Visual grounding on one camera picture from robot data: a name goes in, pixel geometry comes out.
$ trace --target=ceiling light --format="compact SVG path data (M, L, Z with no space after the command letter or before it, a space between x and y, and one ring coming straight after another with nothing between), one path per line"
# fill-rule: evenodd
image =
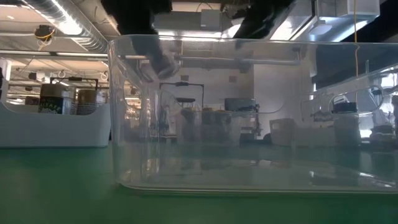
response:
M10 4L0 4L0 7L23 7L23 8L26 8L26 9L30 9L30 7L29 6L21 6L21 5L10 5Z
M107 54L96 53L73 53L73 52L57 52L58 56L71 56L71 57L108 57Z
M9 93L7 96L40 96L39 94L17 94L17 93Z
M159 35L174 36L175 32L172 32L172 31L159 31Z
M25 50L0 50L0 54L51 56L50 52L25 51Z
M160 36L159 39L160 40L175 40L174 37L168 37L168 36Z
M138 97L126 97L125 100L139 100Z
M69 84L64 83L64 82L59 82L59 84L64 85L64 86L69 86Z
M184 41L195 41L195 42L223 42L223 39L214 38L201 38L201 37L182 37L181 40Z

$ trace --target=metal canister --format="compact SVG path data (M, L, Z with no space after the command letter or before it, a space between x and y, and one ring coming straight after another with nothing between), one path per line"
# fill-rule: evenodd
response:
M79 90L77 98L77 115L92 114L107 100L106 93L98 90Z
M75 114L76 88L61 84L43 84L40 89L39 113Z
M25 105L39 105L40 98L34 96L27 96L25 98Z

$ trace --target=workbench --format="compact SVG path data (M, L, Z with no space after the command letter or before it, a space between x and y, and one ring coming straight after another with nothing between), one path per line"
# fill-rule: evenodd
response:
M147 193L112 167L111 147L0 149L0 223L398 223L397 194Z

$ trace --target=transparent plastic bin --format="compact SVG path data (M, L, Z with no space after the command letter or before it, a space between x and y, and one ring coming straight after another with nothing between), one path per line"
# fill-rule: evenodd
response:
M119 183L397 193L397 44L236 43L153 35L110 43ZM174 76L155 72L166 58L179 67Z

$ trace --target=fluorescent light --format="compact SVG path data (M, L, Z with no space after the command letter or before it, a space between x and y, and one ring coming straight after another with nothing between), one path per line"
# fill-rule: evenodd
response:
M172 31L159 31L159 35L175 36L175 32L172 32Z
M70 53L70 52L57 52L58 56L76 56L76 57L108 57L107 54L94 54L94 53Z
M34 96L34 97L38 97L40 96L39 94L17 94L17 93L9 93L7 94L7 96Z
M159 39L160 40L175 40L174 37L168 37L168 36L160 36Z
M125 100L139 100L138 97L126 97Z
M69 86L69 84L64 83L64 82L59 82L59 84L64 85L64 86Z
M181 40L184 41L197 41L197 42L224 42L223 39L214 38L200 38L200 37L182 37Z
M51 56L50 52L25 51L25 50L0 50L0 54Z
M5 4L0 4L0 7L24 7L26 9L30 9L29 6L17 6L17 5L5 5Z
M221 37L221 32L184 32L182 34L183 37L208 37L208 38L220 38Z

